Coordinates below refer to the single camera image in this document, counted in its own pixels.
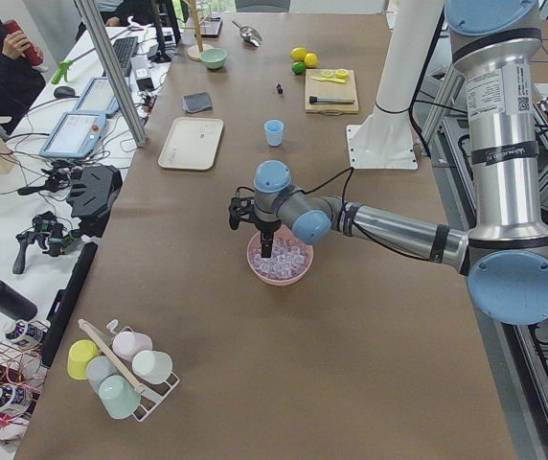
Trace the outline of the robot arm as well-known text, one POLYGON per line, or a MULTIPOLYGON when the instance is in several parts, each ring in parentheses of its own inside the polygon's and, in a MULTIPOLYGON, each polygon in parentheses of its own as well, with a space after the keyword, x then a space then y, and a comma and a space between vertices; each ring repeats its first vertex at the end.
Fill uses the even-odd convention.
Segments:
POLYGON ((373 112, 353 125, 353 169, 412 169, 405 116, 429 52, 450 31, 452 65, 464 79, 475 225, 458 231, 296 186, 289 167, 256 169, 251 196, 234 196, 229 223, 256 226, 269 255, 282 227, 306 244, 330 231, 403 256, 454 267, 476 308, 505 324, 548 318, 548 225, 540 213, 530 61, 541 44, 535 1, 405 1, 389 43, 373 112))

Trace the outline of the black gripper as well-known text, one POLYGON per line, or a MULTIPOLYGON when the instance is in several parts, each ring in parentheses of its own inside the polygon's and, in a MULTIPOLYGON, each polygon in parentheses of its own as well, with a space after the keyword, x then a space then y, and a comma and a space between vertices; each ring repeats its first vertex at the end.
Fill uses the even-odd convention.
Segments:
POLYGON ((269 259, 272 256, 274 233, 278 231, 282 222, 279 219, 262 218, 258 215, 259 207, 253 196, 234 196, 228 206, 229 226, 238 230, 242 222, 253 224, 261 232, 261 257, 269 259))

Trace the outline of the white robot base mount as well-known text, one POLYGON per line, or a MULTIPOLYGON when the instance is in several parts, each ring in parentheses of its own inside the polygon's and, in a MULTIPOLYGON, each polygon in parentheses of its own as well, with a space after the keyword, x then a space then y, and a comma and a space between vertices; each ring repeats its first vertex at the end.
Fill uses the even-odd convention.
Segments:
POLYGON ((415 170, 411 103, 443 0, 402 1, 389 43, 371 115, 347 126, 350 166, 357 170, 415 170))

